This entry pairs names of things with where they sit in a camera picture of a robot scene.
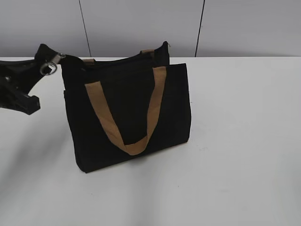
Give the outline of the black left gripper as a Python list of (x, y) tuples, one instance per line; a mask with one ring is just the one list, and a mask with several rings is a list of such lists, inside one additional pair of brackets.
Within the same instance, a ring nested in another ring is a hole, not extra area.
[[(40, 44), (28, 69), (26, 78), (38, 82), (51, 75), (50, 67), (61, 66), (63, 82), (84, 82), (85, 63), (82, 59), (52, 50), (46, 44)], [(0, 107), (31, 115), (40, 109), (40, 99), (29, 96), (20, 80), (23, 66), (20, 62), (0, 62)]]

